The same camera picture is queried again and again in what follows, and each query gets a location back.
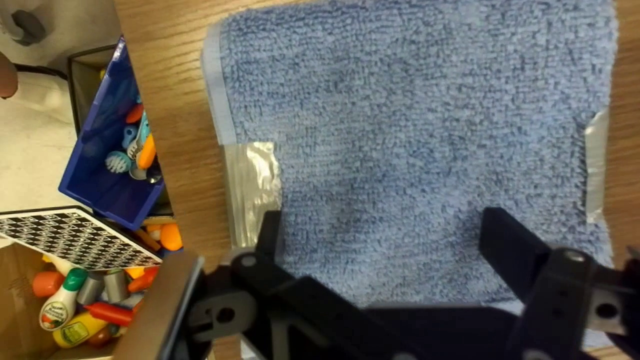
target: white toy bottle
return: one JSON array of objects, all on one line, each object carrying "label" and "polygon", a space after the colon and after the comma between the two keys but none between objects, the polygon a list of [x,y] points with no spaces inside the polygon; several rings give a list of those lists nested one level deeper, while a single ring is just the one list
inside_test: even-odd
[{"label": "white toy bottle", "polygon": [[73,268],[67,274],[60,289],[44,303],[40,310],[40,326],[53,331],[65,325],[76,312],[76,295],[87,277],[81,268]]}]

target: black and white checkered board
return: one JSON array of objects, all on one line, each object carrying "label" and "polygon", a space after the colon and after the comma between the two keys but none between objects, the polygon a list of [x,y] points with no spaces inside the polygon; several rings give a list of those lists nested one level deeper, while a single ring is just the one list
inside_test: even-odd
[{"label": "black and white checkered board", "polygon": [[162,262],[123,232],[77,206],[0,213],[0,236],[87,270]]}]

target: blue bin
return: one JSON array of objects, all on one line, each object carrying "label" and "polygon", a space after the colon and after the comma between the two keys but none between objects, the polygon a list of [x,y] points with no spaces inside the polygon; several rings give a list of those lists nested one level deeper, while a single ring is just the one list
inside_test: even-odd
[{"label": "blue bin", "polygon": [[125,119],[138,86],[124,39],[120,39],[78,135],[58,190],[131,230],[137,230],[160,196],[164,181],[150,184],[113,174],[104,160],[122,148]]}]

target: blue towel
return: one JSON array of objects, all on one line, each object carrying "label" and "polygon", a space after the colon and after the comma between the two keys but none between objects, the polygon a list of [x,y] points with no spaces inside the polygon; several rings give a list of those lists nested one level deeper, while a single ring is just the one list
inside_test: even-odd
[{"label": "blue towel", "polygon": [[276,143],[286,269],[358,305],[505,304],[484,207],[611,263],[584,130],[616,36],[610,0],[332,1],[233,15],[202,65],[220,143]]}]

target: wooden table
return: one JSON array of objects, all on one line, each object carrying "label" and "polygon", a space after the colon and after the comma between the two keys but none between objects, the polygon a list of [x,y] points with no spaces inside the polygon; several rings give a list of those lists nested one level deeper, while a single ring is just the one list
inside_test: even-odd
[{"label": "wooden table", "polygon": [[[185,246],[212,270],[230,247],[220,150],[200,70],[207,27],[250,6],[291,0],[115,0],[169,196]],[[605,213],[616,264],[640,243],[640,3],[619,0],[620,49],[612,95]],[[624,359],[601,350],[603,359]],[[218,360],[237,359],[237,340],[216,344]]]}]

